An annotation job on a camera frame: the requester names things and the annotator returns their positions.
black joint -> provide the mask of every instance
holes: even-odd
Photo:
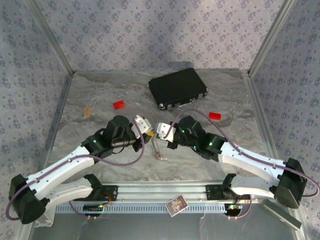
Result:
[[[235,192],[233,192],[231,187],[231,182],[233,178],[236,176],[234,173],[229,173],[222,184],[220,185],[206,185],[205,189],[207,192],[207,200],[242,200],[249,199],[250,196],[239,196]]]
[[[25,178],[19,174],[12,178],[9,190],[9,199],[26,185]],[[41,217],[46,211],[46,199],[39,201],[29,187],[24,189],[13,201],[12,206],[22,224],[29,224]]]
[[[206,134],[200,122],[196,121],[192,116],[183,117],[178,124],[180,130],[184,131],[190,138],[199,139]]]
[[[88,196],[86,198],[74,199],[74,201],[82,202],[115,202],[118,197],[118,186],[117,185],[102,185],[99,194],[94,196]]]
[[[102,159],[109,157],[116,148],[125,148],[136,142],[136,136],[131,130],[132,123],[121,115],[110,120],[106,128],[101,128],[94,135],[87,137],[81,145],[84,146],[90,155]]]
[[[168,149],[177,149],[178,143],[168,141],[168,145],[166,146]]]
[[[149,143],[153,138],[153,136],[147,135],[146,133],[143,133],[142,136],[145,144]]]
[[[46,206],[50,202],[50,199],[44,198],[44,199],[41,199],[40,202],[42,203],[42,205]]]
[[[142,148],[141,139],[137,139],[134,144],[132,144],[133,150],[137,153]]]
[[[84,198],[77,198],[75,199],[75,201],[95,201],[100,196],[103,185],[94,174],[87,174],[84,176],[84,178],[90,182],[92,192],[89,196]]]
[[[276,186],[269,187],[269,191],[272,192],[273,194],[275,194],[276,190],[277,190]]]
[[[285,166],[302,174],[305,173],[296,159],[289,158]],[[306,184],[307,179],[304,177],[284,170],[274,192],[274,199],[288,208],[297,209],[300,206]]]

marble surface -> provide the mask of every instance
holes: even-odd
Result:
[[[123,115],[131,122],[135,115],[149,119],[151,124],[169,123],[178,113],[195,108],[204,113],[222,114],[219,126],[243,148],[264,154],[253,109],[240,71],[198,71],[208,87],[208,95],[192,104],[160,111],[148,87],[153,77],[167,74],[153,72],[104,72],[75,74],[69,90],[48,164],[52,164],[73,151],[88,136],[105,128],[115,115]],[[114,110],[113,103],[123,100],[125,108]],[[91,117],[84,118],[84,108],[91,107]],[[195,112],[189,115],[201,122],[207,132],[218,131],[204,117]],[[97,163],[69,179],[76,180],[93,173],[102,182],[118,181],[171,181],[171,180],[223,180],[228,173],[251,176],[242,169],[213,160],[206,160],[191,149],[179,146],[166,148],[167,142],[158,140],[160,153],[167,160],[155,158],[150,144],[146,145],[143,158],[132,166],[112,166]],[[108,157],[109,161],[128,163],[140,153],[127,147],[122,153]]]

blue floral wallpaper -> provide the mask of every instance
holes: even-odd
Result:
[[[10,181],[43,165],[67,74],[24,1],[0,1],[0,31],[0,239],[12,240],[20,221],[5,215]]]
[[[319,0],[297,1],[254,81],[280,156],[299,160],[319,183]],[[320,239],[320,197],[305,198],[302,206],[314,239]]]
[[[75,71],[248,69],[283,0],[39,0]]]

cable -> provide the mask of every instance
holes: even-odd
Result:
[[[133,165],[135,164],[136,162],[138,162],[142,156],[144,155],[144,152],[145,152],[145,140],[144,140],[144,136],[142,135],[138,125],[137,125],[137,122],[136,122],[136,118],[134,117],[133,118],[133,124],[135,125],[139,135],[140,135],[140,139],[141,139],[141,144],[142,144],[142,149],[141,149],[141,153],[140,155],[138,156],[138,158],[132,162],[128,162],[128,163],[115,163],[115,162],[112,162],[112,161],[108,161],[108,160],[105,160],[103,158],[100,158],[98,156],[92,156],[92,155],[89,155],[89,154],[83,154],[83,155],[78,155],[78,156],[74,156],[66,161],[63,161],[62,163],[60,163],[59,165],[55,166],[54,168],[52,168],[51,170],[49,170],[48,172],[44,173],[43,175],[41,175],[40,177],[36,178],[36,180],[33,180],[29,183],[27,183],[26,185],[24,185],[22,188],[20,188],[12,197],[11,199],[9,200],[9,203],[8,205],[6,206],[6,210],[5,210],[5,216],[7,219],[9,220],[12,220],[12,221],[17,221],[19,220],[19,217],[11,217],[10,216],[10,207],[12,205],[12,203],[14,202],[14,200],[17,198],[17,196],[23,191],[25,190],[26,188],[28,188],[29,186],[31,186],[32,184],[35,184],[35,183],[38,183],[41,179],[45,178],[46,176],[48,176],[49,174],[51,174],[52,172],[56,171],[57,169],[61,168],[62,166],[64,166],[65,164],[67,163],[70,163],[72,162],[73,160],[76,160],[76,159],[79,159],[79,158],[93,158],[97,161],[101,161],[101,162],[104,162],[106,164],[110,164],[110,165],[113,165],[113,166],[119,166],[119,167],[124,167],[124,166],[130,166],[130,165]],[[75,208],[74,206],[72,205],[72,203],[69,201],[69,204],[71,206],[71,208],[75,211],[75,213],[81,215],[82,213],[79,213]]]
[[[102,203],[101,205],[106,205],[106,204],[108,204],[108,203],[111,202],[112,198],[111,198],[111,196],[110,196],[109,193],[107,193],[107,192],[102,192],[101,194],[105,194],[105,195],[108,196],[108,202]],[[78,214],[78,215],[80,215],[80,216],[82,216],[82,217],[85,217],[85,218],[90,219],[90,215],[86,216],[85,214],[79,212],[79,211],[75,208],[75,206],[72,204],[71,201],[69,201],[69,205],[70,205],[70,207],[72,208],[72,210],[73,210],[76,214]]]
[[[197,112],[199,114],[201,114],[202,116],[204,116],[206,119],[208,119],[214,126],[216,129],[218,129],[218,131],[225,137],[225,139],[231,144],[232,147],[234,147],[234,149],[236,151],[238,151],[240,154],[246,156],[247,158],[251,159],[251,160],[254,160],[258,163],[261,163],[261,164],[265,164],[265,165],[268,165],[268,166],[271,166],[271,167],[274,167],[274,168],[279,168],[279,169],[283,169],[283,170],[286,170],[286,171],[289,171],[291,173],[294,173],[296,175],[299,175],[305,179],[308,179],[310,180],[316,187],[316,191],[315,193],[312,193],[312,194],[309,194],[309,195],[303,195],[303,197],[305,198],[311,198],[311,197],[315,197],[319,194],[320,192],[320,186],[319,184],[314,180],[312,179],[311,177],[309,177],[308,175],[302,173],[302,172],[299,172],[299,171],[296,171],[296,170],[293,170],[289,167],[286,167],[286,166],[281,166],[281,165],[278,165],[278,164],[272,164],[270,162],[267,162],[267,161],[263,161],[261,159],[258,159],[254,156],[251,156],[247,153],[245,153],[244,151],[240,151],[240,149],[234,144],[234,142],[225,134],[225,132],[218,126],[218,124],[214,121],[212,121],[209,117],[207,117],[207,115],[205,115],[202,111],[199,111],[197,109],[194,109],[194,108],[191,108],[191,109],[187,109],[187,110],[184,110],[183,112],[179,113],[178,116],[176,116],[176,118],[174,119],[174,121],[172,122],[167,134],[164,136],[163,139],[166,139],[170,133],[170,131],[172,130],[172,128],[174,127],[175,123],[178,121],[179,117],[184,114],[185,112],[188,112],[188,111],[194,111],[194,112]]]
[[[111,198],[111,196],[110,196],[110,194],[109,194],[109,193],[107,193],[107,192],[102,192],[101,194],[105,194],[105,195],[107,195],[107,196],[108,196],[108,202],[105,202],[105,203],[103,203],[102,205],[105,205],[105,204],[108,204],[108,203],[110,203],[110,202],[111,202],[112,198]]]
[[[249,196],[250,196],[250,203],[249,203],[249,208],[248,208],[248,210],[247,210],[244,214],[242,214],[241,216],[228,216],[228,218],[231,218],[231,219],[240,219],[240,218],[243,218],[243,217],[245,217],[246,215],[248,215],[248,213],[250,212],[251,207],[252,207],[252,197],[251,197],[251,195],[249,195]]]
[[[121,153],[123,150],[125,149],[125,147],[123,147],[120,151],[118,151],[118,152],[112,152],[112,154],[119,154],[119,153]]]

black clamp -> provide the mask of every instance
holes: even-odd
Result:
[[[84,176],[91,183],[92,192],[89,196],[84,198],[77,198],[74,201],[82,202],[114,202],[118,196],[117,185],[102,185],[94,174],[87,174]]]
[[[231,182],[236,176],[235,173],[229,173],[223,180],[222,184],[209,184],[205,186],[206,199],[212,200],[250,200],[250,195],[237,195],[231,190]]]

